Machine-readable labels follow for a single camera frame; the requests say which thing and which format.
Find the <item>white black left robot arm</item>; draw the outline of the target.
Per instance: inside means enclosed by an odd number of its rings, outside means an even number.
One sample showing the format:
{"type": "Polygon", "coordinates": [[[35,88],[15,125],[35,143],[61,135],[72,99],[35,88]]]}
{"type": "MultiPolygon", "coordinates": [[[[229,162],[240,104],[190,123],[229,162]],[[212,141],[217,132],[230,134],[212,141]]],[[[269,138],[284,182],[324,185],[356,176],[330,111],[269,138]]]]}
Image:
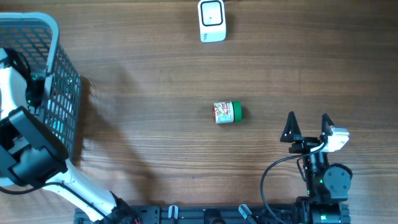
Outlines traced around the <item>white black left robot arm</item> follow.
{"type": "Polygon", "coordinates": [[[1,174],[28,190],[1,188],[9,195],[44,189],[65,198],[93,223],[141,223],[125,201],[84,176],[69,160],[66,147],[27,109],[32,77],[28,61],[1,49],[1,174]]]}

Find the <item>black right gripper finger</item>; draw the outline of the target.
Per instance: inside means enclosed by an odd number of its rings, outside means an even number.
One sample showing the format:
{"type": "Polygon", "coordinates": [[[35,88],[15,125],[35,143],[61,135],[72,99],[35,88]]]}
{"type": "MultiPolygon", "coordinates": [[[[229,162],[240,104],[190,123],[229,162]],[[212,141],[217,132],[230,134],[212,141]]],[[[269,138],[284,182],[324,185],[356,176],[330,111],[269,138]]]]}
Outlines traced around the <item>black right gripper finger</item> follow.
{"type": "Polygon", "coordinates": [[[280,142],[297,142],[302,140],[302,134],[295,116],[291,111],[288,114],[285,128],[280,137],[280,142]]]}
{"type": "Polygon", "coordinates": [[[321,133],[322,136],[330,136],[331,135],[331,129],[333,127],[334,123],[330,119],[327,113],[322,115],[322,128],[321,128],[321,133]]]}

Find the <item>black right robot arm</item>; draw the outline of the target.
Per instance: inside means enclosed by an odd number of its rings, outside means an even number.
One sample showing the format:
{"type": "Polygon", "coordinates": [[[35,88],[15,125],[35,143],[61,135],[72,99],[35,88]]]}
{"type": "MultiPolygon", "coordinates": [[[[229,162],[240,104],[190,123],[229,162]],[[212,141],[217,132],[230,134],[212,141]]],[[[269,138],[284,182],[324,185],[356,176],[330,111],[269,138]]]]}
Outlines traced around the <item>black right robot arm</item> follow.
{"type": "Polygon", "coordinates": [[[328,155],[339,151],[349,141],[349,131],[322,115],[319,137],[302,136],[295,113],[288,114],[281,142],[291,144],[289,153],[298,154],[303,164],[299,171],[306,183],[307,196],[297,197],[289,223],[349,223],[348,199],[353,173],[343,164],[330,164],[328,155]]]}

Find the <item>green lid Knorr jar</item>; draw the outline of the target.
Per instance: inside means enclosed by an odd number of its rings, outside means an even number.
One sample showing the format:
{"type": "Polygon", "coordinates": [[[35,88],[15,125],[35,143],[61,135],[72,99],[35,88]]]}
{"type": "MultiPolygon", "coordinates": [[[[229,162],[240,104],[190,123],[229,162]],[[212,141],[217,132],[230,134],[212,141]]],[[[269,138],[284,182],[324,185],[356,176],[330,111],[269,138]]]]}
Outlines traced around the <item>green lid Knorr jar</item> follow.
{"type": "Polygon", "coordinates": [[[213,119],[216,124],[239,123],[243,119],[239,101],[222,101],[213,104],[213,119]]]}

